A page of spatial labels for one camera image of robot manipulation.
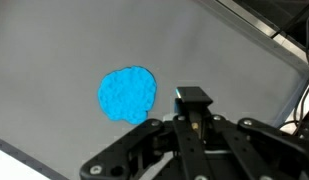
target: white surface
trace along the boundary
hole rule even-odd
[[[0,180],[1,179],[49,180],[47,177],[0,150]]]

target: blue play dough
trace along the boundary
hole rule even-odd
[[[153,75],[145,68],[133,66],[106,75],[98,90],[98,100],[110,120],[140,124],[152,109],[155,94]]]

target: robotic arm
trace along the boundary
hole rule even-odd
[[[177,88],[172,121],[148,119],[85,163],[82,180],[137,180],[165,153],[154,180],[309,180],[309,141],[251,118],[213,115],[199,87]]]

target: gray table surface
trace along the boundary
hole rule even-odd
[[[99,107],[107,73],[140,65],[154,74],[149,117],[173,111],[176,86],[201,86],[213,112],[275,125],[308,75],[298,60],[214,2],[0,0],[0,138],[78,179],[133,128]]]

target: black cable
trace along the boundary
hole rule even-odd
[[[284,126],[286,126],[286,125],[288,125],[288,124],[292,124],[292,123],[298,124],[298,120],[286,121],[285,123],[279,125],[277,128],[278,128],[278,129],[281,129],[282,127],[284,127]]]
[[[308,65],[309,65],[309,16],[307,17],[307,20],[306,20],[306,49],[305,49],[305,53],[306,53],[306,59],[307,59]],[[303,99],[302,99],[300,119],[299,119],[298,125],[297,125],[293,135],[296,135],[297,132],[299,131],[300,127],[302,126],[303,115],[304,115],[304,105],[305,105],[305,100],[306,100],[308,94],[309,94],[309,86],[308,86],[308,88],[307,88],[307,90],[306,90],[306,92],[304,94]],[[298,106],[299,106],[299,103],[298,103],[297,107],[294,110],[294,114],[296,114]]]
[[[271,38],[274,39],[281,32],[287,31],[288,29],[290,29],[291,26],[293,26],[308,10],[309,10],[309,4],[304,9],[302,9],[301,12],[299,12],[296,16],[294,16],[288,23],[286,23],[282,28],[280,28],[280,30],[276,31],[276,33],[274,33],[271,36]]]

